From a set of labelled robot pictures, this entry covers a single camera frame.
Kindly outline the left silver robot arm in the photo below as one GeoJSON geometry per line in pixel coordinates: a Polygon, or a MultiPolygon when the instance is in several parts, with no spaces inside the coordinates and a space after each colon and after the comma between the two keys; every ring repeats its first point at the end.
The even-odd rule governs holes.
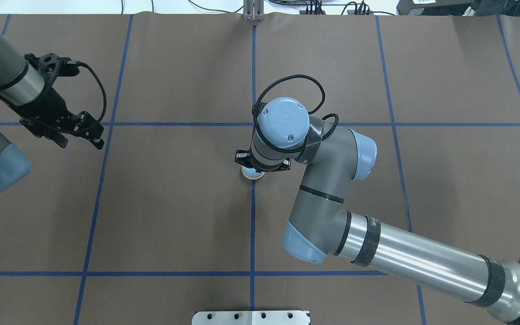
{"type": "MultiPolygon", "coordinates": [[[[67,135],[102,149],[102,121],[107,113],[107,93],[88,64],[49,53],[21,54],[0,31],[0,103],[19,117],[19,123],[37,138],[51,140],[61,148],[67,135]],[[88,70],[101,91],[102,110],[98,118],[89,112],[72,113],[54,88],[60,77],[75,77],[88,70]]],[[[32,163],[0,131],[0,194],[30,173],[32,163]]]]}

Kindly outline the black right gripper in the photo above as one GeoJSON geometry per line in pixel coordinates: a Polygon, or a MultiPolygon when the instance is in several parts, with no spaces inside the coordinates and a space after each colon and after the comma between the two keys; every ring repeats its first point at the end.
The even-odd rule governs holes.
{"type": "Polygon", "coordinates": [[[236,150],[235,163],[244,168],[253,169],[256,172],[283,172],[291,169],[290,158],[283,160],[268,160],[259,153],[251,150],[236,150]]]}

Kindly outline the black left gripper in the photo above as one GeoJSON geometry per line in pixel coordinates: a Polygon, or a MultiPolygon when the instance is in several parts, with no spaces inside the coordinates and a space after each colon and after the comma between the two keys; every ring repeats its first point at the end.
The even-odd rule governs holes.
{"type": "Polygon", "coordinates": [[[104,127],[89,113],[74,115],[66,107],[62,96],[54,88],[48,88],[30,103],[19,106],[21,124],[35,137],[52,138],[61,148],[66,148],[66,135],[83,138],[97,150],[104,147],[104,127]]]}

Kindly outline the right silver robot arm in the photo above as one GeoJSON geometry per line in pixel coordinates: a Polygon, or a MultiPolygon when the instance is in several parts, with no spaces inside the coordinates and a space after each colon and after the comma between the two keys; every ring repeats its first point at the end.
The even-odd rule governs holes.
{"type": "Polygon", "coordinates": [[[366,179],[376,162],[373,139],[326,123],[293,98],[258,100],[251,113],[250,147],[235,154],[244,174],[287,171],[293,161],[306,166],[283,235],[287,253],[314,264],[338,256],[520,325],[520,259],[468,253],[345,210],[350,183],[366,179]]]}

